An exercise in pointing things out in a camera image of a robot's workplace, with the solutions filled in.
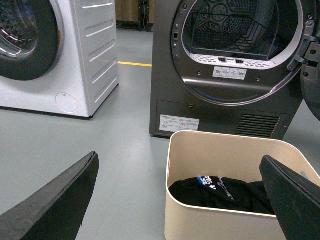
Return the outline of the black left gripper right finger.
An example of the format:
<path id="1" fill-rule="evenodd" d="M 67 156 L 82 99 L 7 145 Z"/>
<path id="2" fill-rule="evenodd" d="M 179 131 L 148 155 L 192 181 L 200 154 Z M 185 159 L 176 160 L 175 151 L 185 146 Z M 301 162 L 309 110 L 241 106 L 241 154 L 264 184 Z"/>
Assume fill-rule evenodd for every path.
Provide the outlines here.
<path id="1" fill-rule="evenodd" d="M 262 182 L 287 240 L 320 238 L 320 187 L 270 155 L 259 165 Z"/>

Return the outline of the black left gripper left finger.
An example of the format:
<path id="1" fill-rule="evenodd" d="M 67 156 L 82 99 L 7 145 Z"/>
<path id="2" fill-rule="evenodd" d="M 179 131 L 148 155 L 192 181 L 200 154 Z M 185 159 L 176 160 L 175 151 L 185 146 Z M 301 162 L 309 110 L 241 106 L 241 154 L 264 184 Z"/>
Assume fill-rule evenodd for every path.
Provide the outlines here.
<path id="1" fill-rule="evenodd" d="M 95 151 L 0 216 L 2 240 L 75 240 L 92 199 L 100 161 Z"/>

